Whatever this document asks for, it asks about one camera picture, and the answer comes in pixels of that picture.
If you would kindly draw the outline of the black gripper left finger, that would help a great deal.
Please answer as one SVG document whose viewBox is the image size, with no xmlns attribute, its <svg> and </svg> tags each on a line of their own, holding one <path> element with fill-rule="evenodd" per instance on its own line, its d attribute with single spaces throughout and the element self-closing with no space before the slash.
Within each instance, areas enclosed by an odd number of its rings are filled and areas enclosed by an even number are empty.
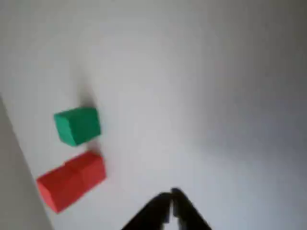
<svg viewBox="0 0 307 230">
<path fill-rule="evenodd" d="M 152 198 L 122 229 L 161 230 L 169 222 L 172 195 L 162 192 Z"/>
</svg>

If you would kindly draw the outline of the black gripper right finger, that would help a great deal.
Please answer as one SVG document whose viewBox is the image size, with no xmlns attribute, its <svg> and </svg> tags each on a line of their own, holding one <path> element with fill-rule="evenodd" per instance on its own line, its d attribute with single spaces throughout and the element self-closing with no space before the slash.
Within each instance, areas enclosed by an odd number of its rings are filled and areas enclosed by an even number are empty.
<svg viewBox="0 0 307 230">
<path fill-rule="evenodd" d="M 180 230 L 212 230 L 193 203 L 179 188 L 172 188 L 173 215 L 178 219 Z"/>
</svg>

